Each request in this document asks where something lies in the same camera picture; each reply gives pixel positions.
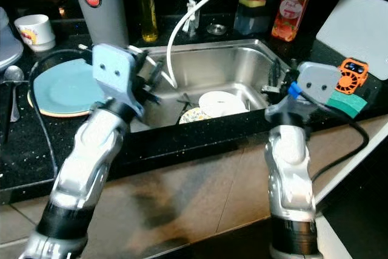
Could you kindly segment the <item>blue and cream plate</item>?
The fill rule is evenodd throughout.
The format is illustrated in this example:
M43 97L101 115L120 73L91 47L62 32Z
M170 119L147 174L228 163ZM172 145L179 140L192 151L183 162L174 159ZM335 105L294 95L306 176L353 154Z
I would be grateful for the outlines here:
M88 114L105 94L92 76L92 66L84 59L62 62L34 79L34 92L41 113L66 118Z

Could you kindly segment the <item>beige kitchen cabinet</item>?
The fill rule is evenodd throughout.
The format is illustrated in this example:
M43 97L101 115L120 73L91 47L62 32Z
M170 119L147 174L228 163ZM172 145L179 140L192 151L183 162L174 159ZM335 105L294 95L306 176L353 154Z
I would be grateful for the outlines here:
M269 216L263 144L191 160L106 184L89 229L86 258L143 259ZM22 192L2 203L0 259L17 259L42 215L51 186L49 151L36 118L11 126L1 170ZM20 183L38 181L41 190Z

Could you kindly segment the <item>stainless steel sink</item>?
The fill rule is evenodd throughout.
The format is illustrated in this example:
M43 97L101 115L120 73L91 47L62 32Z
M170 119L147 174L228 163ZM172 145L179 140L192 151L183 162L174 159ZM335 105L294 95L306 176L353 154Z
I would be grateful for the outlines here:
M178 125L184 112L199 107L199 98L206 92L232 93L249 111L265 109L269 104L261 88L270 85L274 59L279 59L280 85L289 66L258 39L173 46L172 68L178 86L159 77L153 95L160 104L147 101L142 120L134 119L131 131Z

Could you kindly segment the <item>floral patterned plate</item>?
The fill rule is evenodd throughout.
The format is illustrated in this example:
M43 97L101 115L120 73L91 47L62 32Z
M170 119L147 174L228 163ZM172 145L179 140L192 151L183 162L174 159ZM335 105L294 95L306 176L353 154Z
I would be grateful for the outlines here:
M202 107L194 107L182 114L178 120L178 124L182 125L185 123L191 123L191 121L202 121L206 119L211 119L211 116L208 115Z

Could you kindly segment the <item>dark sponge holder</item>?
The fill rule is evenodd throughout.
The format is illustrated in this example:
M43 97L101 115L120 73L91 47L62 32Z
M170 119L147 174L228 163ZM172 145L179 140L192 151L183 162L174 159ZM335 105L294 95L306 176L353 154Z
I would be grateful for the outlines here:
M241 35L264 33L269 29L266 0L238 0L233 28Z

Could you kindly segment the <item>orange pump soap bottle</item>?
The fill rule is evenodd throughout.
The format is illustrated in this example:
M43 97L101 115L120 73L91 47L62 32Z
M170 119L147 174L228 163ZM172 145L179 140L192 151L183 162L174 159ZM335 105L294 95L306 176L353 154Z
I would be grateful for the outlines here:
M308 3L309 0L282 0L271 29L271 36L284 42L293 41Z

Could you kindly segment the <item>white plate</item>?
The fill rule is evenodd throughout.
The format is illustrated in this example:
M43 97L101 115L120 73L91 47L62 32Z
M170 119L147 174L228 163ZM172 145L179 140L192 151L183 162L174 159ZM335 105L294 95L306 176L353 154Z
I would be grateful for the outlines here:
M206 92L198 101L200 109L212 118L248 112L241 98L228 92Z

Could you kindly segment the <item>yellow oil bottle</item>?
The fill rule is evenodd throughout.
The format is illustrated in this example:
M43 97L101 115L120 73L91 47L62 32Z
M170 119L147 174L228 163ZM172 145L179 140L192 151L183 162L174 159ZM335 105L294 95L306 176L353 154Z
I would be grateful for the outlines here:
M139 0L141 11L141 34L144 42L153 43L158 39L158 28L153 0Z

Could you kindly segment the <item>green sponge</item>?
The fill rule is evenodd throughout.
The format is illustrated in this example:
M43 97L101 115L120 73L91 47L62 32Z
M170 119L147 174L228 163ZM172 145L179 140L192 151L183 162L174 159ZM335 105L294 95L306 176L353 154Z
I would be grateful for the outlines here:
M355 118L368 102L356 93L342 93L335 90L326 104L346 113L350 118Z

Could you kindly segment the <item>round metal sink strainer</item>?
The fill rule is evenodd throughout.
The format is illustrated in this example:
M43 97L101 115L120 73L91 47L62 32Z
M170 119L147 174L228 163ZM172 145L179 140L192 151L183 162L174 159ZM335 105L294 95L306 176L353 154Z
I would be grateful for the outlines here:
M208 34L221 36L225 35L229 31L229 29L227 28L227 26L224 26L224 24L208 24L208 26L206 27L206 31L208 32Z

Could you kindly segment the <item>white cutting board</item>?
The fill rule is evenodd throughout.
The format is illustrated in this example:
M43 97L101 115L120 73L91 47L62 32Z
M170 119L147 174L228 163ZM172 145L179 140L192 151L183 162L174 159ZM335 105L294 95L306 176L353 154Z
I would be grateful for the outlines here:
M316 39L342 56L388 65L388 1L339 0Z

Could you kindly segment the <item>silver metal spoon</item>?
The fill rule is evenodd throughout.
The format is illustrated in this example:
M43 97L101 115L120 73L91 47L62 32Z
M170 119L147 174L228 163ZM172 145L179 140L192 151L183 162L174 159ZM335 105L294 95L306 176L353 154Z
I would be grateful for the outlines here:
M4 71L4 78L6 82L10 82L9 87L11 89L11 112L9 115L9 121L11 123L15 123L20 118L17 97L16 97L16 88L18 82L24 81L24 73L23 70L16 65L8 66Z

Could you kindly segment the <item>white plastic food cover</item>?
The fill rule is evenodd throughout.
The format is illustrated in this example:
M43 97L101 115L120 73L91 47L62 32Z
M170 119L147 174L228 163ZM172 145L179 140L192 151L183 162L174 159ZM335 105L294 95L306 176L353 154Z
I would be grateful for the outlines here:
M0 16L0 71L2 73L22 56L23 45L14 36L12 25L3 8L0 9Z

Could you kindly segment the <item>white printed mug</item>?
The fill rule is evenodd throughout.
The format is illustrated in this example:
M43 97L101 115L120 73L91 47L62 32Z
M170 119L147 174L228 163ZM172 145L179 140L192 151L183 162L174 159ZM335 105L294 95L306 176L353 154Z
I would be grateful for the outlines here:
M55 47L55 33L47 15L28 15L14 20L21 38L34 52L42 52Z

